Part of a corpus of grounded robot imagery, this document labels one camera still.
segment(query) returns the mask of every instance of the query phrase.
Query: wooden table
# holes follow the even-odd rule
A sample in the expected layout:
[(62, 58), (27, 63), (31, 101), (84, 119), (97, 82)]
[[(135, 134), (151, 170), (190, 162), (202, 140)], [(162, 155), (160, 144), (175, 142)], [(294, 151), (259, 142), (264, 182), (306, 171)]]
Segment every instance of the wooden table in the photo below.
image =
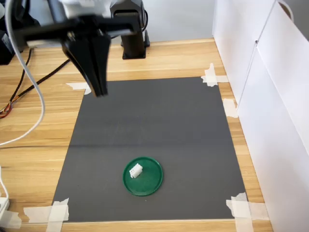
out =
[[(108, 80), (136, 80), (204, 75), (210, 63), (217, 75), (226, 75), (213, 39), (152, 43), (147, 59), (122, 60), (122, 47), (113, 45), (108, 61)], [(67, 58), (61, 48), (35, 49), (29, 68), (38, 80), (54, 70)], [(0, 104), (5, 105), (15, 90), (22, 68), (14, 58), (9, 66), (0, 67)], [(27, 224), (23, 208), (49, 206), (55, 193), (62, 165), (70, 143), (84, 90), (72, 90), (66, 83), (84, 79), (70, 63), (59, 73), (40, 85), (46, 102), (43, 122), (26, 138), (0, 148), (3, 181), (9, 191), (10, 211), (19, 212), (22, 231), (43, 232), (46, 225)], [(25, 77), (22, 89), (30, 81)], [(234, 99), (229, 83), (220, 83), (222, 98)], [(40, 101), (35, 90), (20, 99), (5, 119), (0, 120), (0, 142), (20, 136), (38, 119)], [(238, 118), (228, 117), (241, 174), (251, 202), (264, 199)], [(254, 231), (269, 232), (269, 221), (254, 221)], [(179, 220), (64, 223), (62, 231), (76, 232), (234, 232), (234, 220)]]

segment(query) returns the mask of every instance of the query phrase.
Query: green plastic lid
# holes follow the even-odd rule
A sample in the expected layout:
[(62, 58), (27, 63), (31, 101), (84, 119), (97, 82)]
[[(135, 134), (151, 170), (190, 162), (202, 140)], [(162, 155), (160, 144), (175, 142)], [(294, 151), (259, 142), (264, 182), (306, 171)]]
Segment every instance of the green plastic lid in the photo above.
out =
[[(130, 170), (139, 164), (143, 167), (137, 178), (131, 178)], [(148, 196), (156, 192), (163, 181), (163, 170), (158, 161), (150, 157), (139, 157), (132, 160), (125, 168), (123, 181), (126, 189), (135, 196)]]

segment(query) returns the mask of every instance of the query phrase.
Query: white block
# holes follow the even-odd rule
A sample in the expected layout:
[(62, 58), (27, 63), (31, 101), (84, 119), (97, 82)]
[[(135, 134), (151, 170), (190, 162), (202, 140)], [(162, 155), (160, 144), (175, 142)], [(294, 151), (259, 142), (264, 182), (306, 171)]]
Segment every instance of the white block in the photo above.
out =
[(131, 178), (136, 178), (141, 174), (142, 171), (143, 171), (143, 167), (137, 163), (129, 172), (130, 172)]

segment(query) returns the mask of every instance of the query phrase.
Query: white wire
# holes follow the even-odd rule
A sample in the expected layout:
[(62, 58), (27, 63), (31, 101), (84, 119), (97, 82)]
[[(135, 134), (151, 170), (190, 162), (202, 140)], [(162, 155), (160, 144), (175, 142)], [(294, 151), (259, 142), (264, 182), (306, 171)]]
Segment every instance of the white wire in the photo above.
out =
[(43, 95), (40, 91), (39, 86), (37, 85), (33, 76), (31, 75), (27, 65), (25, 64), (25, 62), (24, 62), (24, 60), (23, 60), (23, 58), (22, 58), (22, 56), (21, 56), (21, 54), (18, 50), (17, 44), (16, 44), (15, 36), (14, 36), (14, 33), (13, 33), (13, 27), (12, 27), (13, 3), (14, 3), (14, 0), (6, 0), (6, 2), (5, 2), (5, 25), (6, 25), (6, 29), (8, 31), (9, 37), (11, 39), (12, 47), (15, 51), (17, 58), (19, 59), (20, 64), (23, 66), (27, 76), (29, 77), (30, 81), (32, 82), (32, 84), (34, 85), (35, 89), (37, 90), (37, 92), (39, 94), (42, 110), (41, 110), (41, 116), (40, 116), (39, 120), (26, 133), (19, 136), (18, 138), (15, 138), (15, 139), (9, 140), (7, 142), (1, 143), (0, 146), (15, 142), (15, 141), (22, 139), (25, 136), (27, 136), (30, 132), (32, 132), (40, 124), (40, 122), (42, 121), (42, 119), (44, 117), (44, 113), (45, 113), (45, 103), (44, 103)]
[(5, 192), (5, 195), (6, 195), (6, 200), (5, 200), (4, 204), (3, 204), (3, 206), (5, 206), (6, 202), (9, 200), (9, 192), (8, 192), (8, 190), (6, 189), (6, 187), (5, 187), (5, 185), (4, 185), (3, 181), (2, 181), (1, 166), (0, 166), (0, 184), (2, 185), (2, 187), (3, 187), (3, 189), (4, 189), (4, 192)]

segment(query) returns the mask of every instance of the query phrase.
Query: masking tape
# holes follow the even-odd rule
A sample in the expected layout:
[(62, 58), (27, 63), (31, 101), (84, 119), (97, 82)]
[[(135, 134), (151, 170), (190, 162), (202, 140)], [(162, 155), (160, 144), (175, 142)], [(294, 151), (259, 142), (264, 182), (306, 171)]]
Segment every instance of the masking tape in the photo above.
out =
[(18, 212), (4, 211), (0, 220), (0, 227), (8, 229), (20, 229), (21, 219)]
[(226, 205), (235, 218), (237, 232), (253, 232), (252, 220), (269, 220), (265, 204), (248, 202), (246, 193), (231, 197)]
[(228, 83), (227, 76), (216, 76), (213, 63), (210, 64), (209, 69), (205, 70), (205, 76), (201, 77), (203, 83), (207, 83), (207, 86), (214, 87), (218, 83)]
[(238, 117), (237, 109), (233, 99), (223, 99), (223, 107), (227, 117)]
[(91, 93), (91, 89), (87, 82), (79, 82), (79, 83), (67, 83), (68, 86), (71, 86), (73, 90), (85, 89), (84, 95)]
[(25, 215), (29, 223), (48, 223), (46, 232), (60, 232), (63, 221), (69, 220), (69, 199), (61, 202), (54, 202), (52, 206), (26, 207)]

